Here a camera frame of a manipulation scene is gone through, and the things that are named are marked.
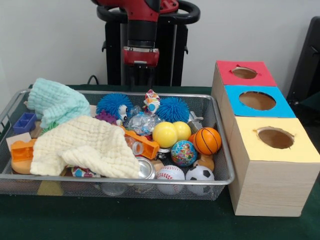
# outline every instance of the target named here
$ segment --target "blue block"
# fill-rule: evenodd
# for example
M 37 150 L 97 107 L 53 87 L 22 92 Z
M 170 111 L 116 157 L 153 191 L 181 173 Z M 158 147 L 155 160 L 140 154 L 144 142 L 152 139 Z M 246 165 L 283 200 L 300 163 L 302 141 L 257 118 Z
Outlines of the blue block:
M 225 85 L 233 112 L 242 117 L 270 117 L 270 118 L 295 118 L 295 114 L 287 103 L 285 97 L 276 86 L 242 86 Z M 239 99 L 244 93 L 261 93 L 270 96 L 275 101 L 275 106 L 269 110 L 258 110 L 242 103 Z
M 15 134 L 24 134 L 36 128 L 37 116 L 35 113 L 25 112 L 13 126 Z

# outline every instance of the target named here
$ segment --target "cable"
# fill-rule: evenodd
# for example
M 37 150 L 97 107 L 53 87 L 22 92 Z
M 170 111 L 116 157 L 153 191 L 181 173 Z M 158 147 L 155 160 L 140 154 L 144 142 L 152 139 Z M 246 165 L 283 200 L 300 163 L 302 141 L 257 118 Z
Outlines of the cable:
M 98 81 L 98 78 L 97 78 L 95 75 L 91 75 L 91 76 L 89 77 L 89 80 L 88 80 L 88 82 L 87 82 L 86 84 L 90 84 L 90 82 L 91 82 L 92 79 L 95 80 L 95 83 L 96 83 L 97 85 L 100 85 L 100 83 L 99 83 L 99 81 Z

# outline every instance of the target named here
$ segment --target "wire mesh basket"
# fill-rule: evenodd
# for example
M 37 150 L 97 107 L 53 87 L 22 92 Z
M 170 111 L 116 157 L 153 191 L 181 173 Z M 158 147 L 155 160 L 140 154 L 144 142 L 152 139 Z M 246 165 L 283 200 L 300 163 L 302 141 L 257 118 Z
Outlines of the wire mesh basket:
M 203 127 L 215 127 L 219 131 L 222 148 L 214 155 L 213 174 L 215 180 L 213 181 L 13 174 L 11 153 L 6 138 L 15 135 L 13 125 L 19 117 L 25 112 L 31 112 L 24 104 L 28 100 L 29 92 L 30 90 L 27 89 L 16 93 L 0 115 L 0 194 L 214 201 L 224 187 L 234 180 L 234 168 L 217 102 L 209 95 L 200 94 L 160 93 L 159 96 L 162 99 L 167 97 L 181 98 L 188 104 L 190 111 L 193 111 L 197 117 L 203 117 Z M 104 95 L 111 93 L 107 91 L 79 92 L 86 97 L 91 105 L 97 105 Z M 145 93 L 123 92 L 123 94 L 130 98 L 133 105 L 142 107 Z M 162 162 L 164 165 L 174 164 L 170 154 Z M 186 174 L 189 167 L 181 169 Z

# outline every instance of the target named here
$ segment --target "wooden box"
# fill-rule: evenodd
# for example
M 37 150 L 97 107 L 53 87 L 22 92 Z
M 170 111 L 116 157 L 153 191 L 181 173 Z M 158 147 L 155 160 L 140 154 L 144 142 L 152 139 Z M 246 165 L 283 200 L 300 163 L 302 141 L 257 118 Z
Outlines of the wooden box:
M 256 74 L 236 76 L 235 66 Z M 320 156 L 265 65 L 257 66 L 218 61 L 214 71 L 212 95 L 236 173 L 229 185 L 233 209 L 244 216 L 298 217 Z

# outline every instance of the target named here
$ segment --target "orange toy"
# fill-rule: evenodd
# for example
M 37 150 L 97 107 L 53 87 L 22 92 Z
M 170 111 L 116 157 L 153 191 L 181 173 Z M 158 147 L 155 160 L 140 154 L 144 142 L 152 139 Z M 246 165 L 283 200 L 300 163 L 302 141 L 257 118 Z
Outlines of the orange toy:
M 211 127 L 201 128 L 194 136 L 193 145 L 200 154 L 215 154 L 221 147 L 220 134 Z
M 193 142 L 194 142 L 195 135 L 196 135 L 196 134 L 192 134 L 192 135 L 188 138 L 188 141 L 191 142 L 191 143 L 193 143 Z
M 193 166 L 204 166 L 211 170 L 215 169 L 214 156 L 213 155 L 203 155 L 200 154 L 200 159 L 194 162 Z
M 145 136 L 139 136 L 132 130 L 128 131 L 128 130 L 125 130 L 124 127 L 122 128 L 124 129 L 125 136 L 132 137 L 136 141 L 143 144 L 143 152 L 141 154 L 142 156 L 150 160 L 156 157 L 157 152 L 160 148 L 159 143 L 157 143 L 156 141 L 149 141 Z
M 32 139 L 29 142 L 16 141 L 11 145 L 11 167 L 18 174 L 30 174 L 36 140 Z

